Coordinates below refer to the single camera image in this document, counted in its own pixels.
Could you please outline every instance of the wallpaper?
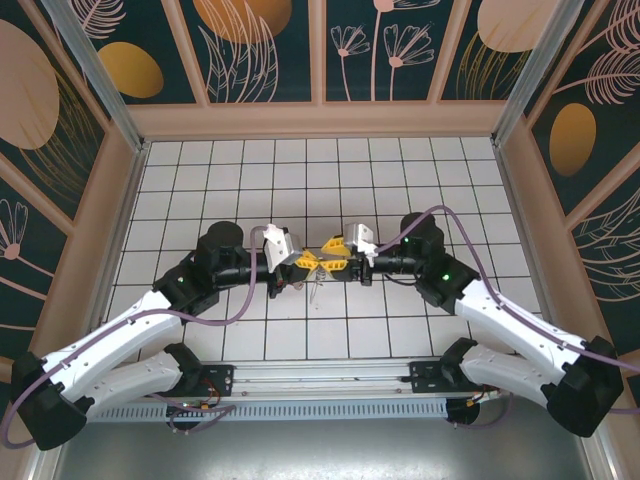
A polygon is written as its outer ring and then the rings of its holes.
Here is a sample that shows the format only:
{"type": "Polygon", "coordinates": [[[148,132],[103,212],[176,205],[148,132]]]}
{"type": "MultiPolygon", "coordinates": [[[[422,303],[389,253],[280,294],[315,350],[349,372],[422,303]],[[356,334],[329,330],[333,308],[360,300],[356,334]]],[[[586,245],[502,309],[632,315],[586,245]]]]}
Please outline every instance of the wallpaper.
{"type": "Polygon", "coordinates": [[[0,156],[74,218],[104,131],[17,2],[0,45],[0,156]]]}
{"type": "Polygon", "coordinates": [[[0,357],[27,350],[65,242],[64,233],[0,180],[0,357]]]}
{"type": "Polygon", "coordinates": [[[593,7],[594,3],[595,3],[595,0],[584,0],[584,3],[582,4],[582,8],[580,9],[580,13],[578,14],[577,20],[573,23],[573,27],[571,27],[571,29],[567,33],[567,36],[564,38],[564,41],[562,42],[562,45],[558,49],[556,56],[554,57],[553,61],[549,65],[549,68],[547,68],[547,71],[542,77],[542,80],[540,80],[540,84],[533,92],[533,95],[531,95],[531,98],[529,99],[529,103],[527,103],[527,105],[524,107],[524,114],[526,116],[529,116],[529,113],[531,113],[531,110],[538,102],[540,95],[542,95],[542,91],[547,86],[549,77],[551,77],[552,73],[558,67],[560,60],[562,60],[562,57],[564,57],[564,54],[567,51],[567,48],[569,48],[569,45],[571,45],[571,42],[573,41],[573,38],[576,35],[576,32],[580,29],[580,26],[582,25],[584,18],[587,16],[587,13],[589,13],[589,10],[591,10],[591,7],[593,7]]]}
{"type": "Polygon", "coordinates": [[[195,103],[161,0],[69,5],[126,104],[195,103]]]}
{"type": "Polygon", "coordinates": [[[426,100],[452,2],[328,0],[326,100],[426,100]]]}
{"type": "Polygon", "coordinates": [[[640,170],[573,237],[618,354],[640,348],[640,170]]]}
{"type": "Polygon", "coordinates": [[[611,1],[533,134],[565,213],[640,141],[640,4],[611,1]]]}
{"type": "Polygon", "coordinates": [[[558,0],[472,0],[442,100],[506,100],[558,0]]]}
{"type": "Polygon", "coordinates": [[[211,103],[309,102],[307,0],[181,0],[211,103]]]}

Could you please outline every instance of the flower illustration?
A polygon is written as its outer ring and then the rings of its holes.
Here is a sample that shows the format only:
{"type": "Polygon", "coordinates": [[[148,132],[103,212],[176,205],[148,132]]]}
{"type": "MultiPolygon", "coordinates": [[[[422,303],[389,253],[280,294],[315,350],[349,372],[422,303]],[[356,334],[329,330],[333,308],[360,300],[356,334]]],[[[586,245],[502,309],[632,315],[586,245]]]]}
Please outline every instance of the flower illustration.
{"type": "Polygon", "coordinates": [[[391,81],[389,99],[393,100],[393,79],[396,68],[408,65],[419,65],[433,60],[433,48],[427,48],[431,43],[429,25],[418,28],[408,26],[398,37],[398,25],[384,29],[384,46],[387,49],[389,65],[391,65],[391,81]]]}
{"type": "Polygon", "coordinates": [[[347,101],[350,102],[351,95],[349,94],[349,86],[347,85],[347,72],[344,67],[344,59],[350,55],[360,55],[361,53],[368,52],[371,50],[371,44],[366,41],[367,37],[362,31],[362,25],[359,27],[346,27],[344,32],[341,27],[333,27],[331,29],[331,38],[338,51],[338,55],[340,55],[344,91],[347,94],[347,101]]]}
{"type": "Polygon", "coordinates": [[[20,202],[16,202],[12,213],[7,199],[0,200],[0,258],[15,260],[20,256],[28,217],[29,210],[20,202]]]}

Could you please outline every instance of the floral line drawing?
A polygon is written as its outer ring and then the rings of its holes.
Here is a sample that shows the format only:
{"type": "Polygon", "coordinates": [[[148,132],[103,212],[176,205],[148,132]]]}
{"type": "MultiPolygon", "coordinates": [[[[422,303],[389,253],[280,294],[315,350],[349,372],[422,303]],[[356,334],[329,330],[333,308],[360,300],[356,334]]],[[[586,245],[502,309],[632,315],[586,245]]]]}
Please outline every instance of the floral line drawing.
{"type": "MultiPolygon", "coordinates": [[[[24,238],[29,218],[29,209],[20,202],[16,202],[13,212],[6,198],[0,200],[0,259],[8,261],[18,260],[34,270],[53,278],[53,273],[41,268],[20,256],[20,245],[24,238]]],[[[0,277],[3,283],[32,297],[45,300],[47,297],[23,285],[0,277]]]]}
{"type": "Polygon", "coordinates": [[[431,62],[434,50],[427,49],[431,43],[430,25],[422,28],[408,26],[398,37],[398,25],[384,29],[384,45],[391,65],[389,100],[393,100],[393,80],[397,68],[431,62]]]}
{"type": "Polygon", "coordinates": [[[420,8],[438,5],[440,0],[373,0],[373,5],[378,11],[376,23],[373,29],[373,50],[371,54],[371,101],[376,100],[376,55],[378,53],[378,34],[380,32],[380,20],[383,13],[394,10],[418,10],[420,8]]]}
{"type": "Polygon", "coordinates": [[[340,64],[342,66],[342,82],[344,83],[344,91],[347,95],[347,101],[351,101],[349,94],[349,85],[347,84],[347,72],[344,66],[344,59],[352,55],[360,55],[371,50],[371,44],[366,42],[366,35],[362,31],[362,25],[359,27],[346,27],[344,32],[341,27],[333,27],[331,29],[331,39],[340,56],[340,64]]]}
{"type": "Polygon", "coordinates": [[[211,0],[202,2],[211,25],[220,34],[213,37],[203,29],[209,52],[209,72],[206,88],[216,103],[253,103],[268,94],[270,102],[278,88],[278,55],[269,25],[256,18],[245,1],[248,28],[243,16],[230,0],[221,0],[224,15],[231,19],[230,26],[222,20],[211,0]]]}
{"type": "Polygon", "coordinates": [[[604,302],[640,297],[640,189],[622,205],[583,220],[574,235],[589,280],[604,302]]]}

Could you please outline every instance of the purple cable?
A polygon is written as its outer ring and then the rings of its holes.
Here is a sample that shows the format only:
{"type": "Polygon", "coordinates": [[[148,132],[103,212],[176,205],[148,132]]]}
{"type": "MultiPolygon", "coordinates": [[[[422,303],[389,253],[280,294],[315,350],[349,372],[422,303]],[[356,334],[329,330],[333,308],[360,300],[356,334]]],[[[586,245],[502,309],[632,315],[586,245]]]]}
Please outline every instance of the purple cable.
{"type": "Polygon", "coordinates": [[[486,430],[487,428],[493,428],[504,422],[505,418],[509,416],[511,410],[513,410],[513,393],[509,392],[509,403],[504,407],[504,410],[496,417],[494,420],[491,420],[488,423],[483,423],[482,425],[466,425],[464,423],[450,422],[454,427],[465,428],[467,430],[486,430]]]}
{"type": "Polygon", "coordinates": [[[137,320],[139,318],[147,317],[149,315],[157,315],[157,314],[169,314],[169,315],[173,315],[173,316],[179,317],[179,318],[181,318],[183,320],[186,320],[188,322],[196,322],[196,323],[199,323],[201,325],[211,325],[211,326],[230,325],[233,322],[236,322],[240,318],[242,318],[242,316],[246,313],[247,309],[249,308],[249,305],[251,304],[251,299],[253,298],[253,293],[254,293],[255,288],[256,288],[256,278],[258,276],[258,271],[257,271],[258,252],[257,252],[257,249],[256,249],[255,236],[256,236],[256,234],[258,232],[261,232],[261,231],[264,231],[264,230],[266,230],[265,227],[261,227],[261,226],[253,227],[251,229],[251,233],[249,234],[249,236],[250,236],[249,240],[251,242],[251,272],[250,272],[250,275],[249,275],[249,291],[247,292],[247,298],[245,299],[244,304],[242,305],[242,307],[240,308],[238,313],[236,313],[233,317],[229,318],[228,320],[203,320],[201,318],[194,317],[194,316],[188,315],[186,313],[175,312],[173,310],[167,310],[167,309],[163,309],[163,308],[156,308],[156,309],[153,309],[153,310],[145,310],[144,312],[138,312],[136,314],[131,315],[130,317],[127,317],[127,318],[124,318],[124,319],[120,320],[118,323],[115,323],[115,324],[111,325],[105,331],[103,331],[100,334],[96,335],[95,338],[92,338],[87,343],[82,345],[80,348],[75,350],[71,355],[66,357],[58,365],[56,365],[51,370],[49,370],[44,375],[42,375],[40,378],[38,378],[35,382],[33,382],[31,385],[29,385],[29,387],[27,387],[24,392],[22,392],[22,394],[17,398],[15,403],[13,403],[11,405],[11,408],[9,409],[9,412],[7,413],[7,415],[4,417],[4,420],[2,421],[2,425],[0,425],[0,441],[2,442],[2,444],[6,448],[8,448],[10,450],[17,450],[17,449],[20,449],[20,448],[25,448],[25,447],[28,447],[30,445],[33,445],[35,443],[35,441],[33,439],[26,440],[26,441],[21,442],[21,443],[13,443],[11,440],[9,440],[9,426],[11,425],[11,422],[13,421],[14,417],[18,413],[18,408],[20,408],[20,406],[24,403],[24,401],[27,399],[27,397],[29,395],[31,395],[40,385],[42,385],[49,378],[51,378],[53,375],[55,375],[60,370],[62,370],[64,365],[69,364],[69,362],[71,362],[71,361],[75,360],[76,358],[78,358],[78,356],[80,354],[82,354],[83,352],[87,351],[89,348],[94,346],[96,343],[98,343],[103,338],[107,337],[108,335],[111,335],[113,332],[115,332],[119,328],[124,327],[127,323],[133,322],[134,320],[137,320]]]}
{"type": "MultiPolygon", "coordinates": [[[[604,355],[599,355],[597,353],[589,352],[588,350],[584,350],[582,348],[574,347],[573,345],[567,344],[567,343],[563,342],[562,340],[560,340],[559,338],[557,338],[554,335],[552,335],[551,333],[547,332],[546,330],[538,327],[538,325],[536,325],[535,323],[530,322],[525,317],[520,315],[518,312],[516,312],[515,310],[510,308],[508,305],[504,305],[502,303],[502,301],[500,300],[500,298],[498,297],[498,293],[494,290],[493,285],[491,285],[491,282],[489,281],[489,276],[487,275],[487,272],[485,271],[484,267],[482,266],[482,262],[480,261],[480,257],[478,255],[478,252],[474,248],[473,243],[471,242],[471,239],[469,238],[469,236],[467,235],[467,232],[465,231],[464,227],[462,226],[462,223],[460,222],[460,218],[458,218],[458,216],[455,214],[455,212],[453,210],[451,210],[449,207],[447,207],[445,205],[436,205],[435,207],[431,207],[431,208],[427,209],[422,215],[420,215],[418,218],[416,218],[407,228],[405,228],[400,233],[400,235],[398,235],[396,238],[391,240],[389,243],[387,243],[387,244],[385,244],[385,245],[383,245],[381,247],[378,247],[376,249],[376,252],[377,253],[382,253],[382,252],[390,249],[392,246],[394,246],[395,244],[400,242],[404,237],[406,237],[428,215],[430,215],[432,212],[435,212],[437,210],[442,210],[445,213],[448,213],[449,215],[451,215],[451,218],[453,218],[453,220],[456,222],[456,225],[458,226],[458,229],[460,230],[460,234],[462,235],[462,238],[464,238],[465,243],[467,244],[467,246],[469,247],[469,250],[471,251],[471,255],[473,256],[473,260],[478,265],[478,271],[480,272],[480,277],[482,278],[483,283],[487,287],[487,291],[489,292],[489,295],[491,296],[493,301],[496,302],[496,304],[500,305],[501,308],[505,312],[507,312],[509,315],[511,315],[513,318],[515,318],[520,323],[522,323],[525,326],[529,327],[531,330],[533,330],[537,334],[543,336],[547,340],[552,341],[553,343],[558,345],[561,349],[562,348],[566,348],[567,350],[569,350],[571,352],[574,352],[574,353],[577,353],[578,355],[584,355],[585,357],[589,357],[589,358],[592,358],[594,360],[598,360],[599,362],[603,362],[603,363],[607,363],[609,365],[613,365],[614,367],[626,368],[628,370],[631,370],[632,372],[640,373],[640,368],[638,368],[638,367],[636,367],[634,365],[631,365],[629,363],[621,362],[620,360],[617,360],[615,358],[605,357],[604,355]]],[[[617,413],[617,414],[622,414],[622,413],[626,413],[626,414],[640,413],[640,409],[632,409],[632,410],[627,410],[627,409],[615,409],[615,410],[613,410],[612,409],[610,411],[612,413],[617,413]]]]}

